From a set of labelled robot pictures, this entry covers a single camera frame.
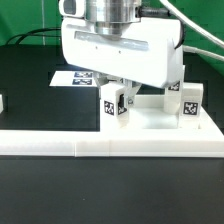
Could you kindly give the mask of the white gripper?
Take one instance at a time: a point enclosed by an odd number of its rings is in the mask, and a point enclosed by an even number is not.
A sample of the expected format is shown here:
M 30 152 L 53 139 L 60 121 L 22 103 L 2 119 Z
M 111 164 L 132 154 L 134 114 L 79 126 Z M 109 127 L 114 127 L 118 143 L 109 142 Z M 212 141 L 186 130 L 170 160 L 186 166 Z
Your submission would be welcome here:
M 183 77 L 177 20 L 143 18 L 127 25 L 120 36 L 103 36 L 87 21 L 65 18 L 61 31 L 66 61 L 100 72 L 94 74 L 98 90 L 108 83 L 105 74 L 124 78 L 125 108 L 134 104 L 141 83 L 166 88 Z

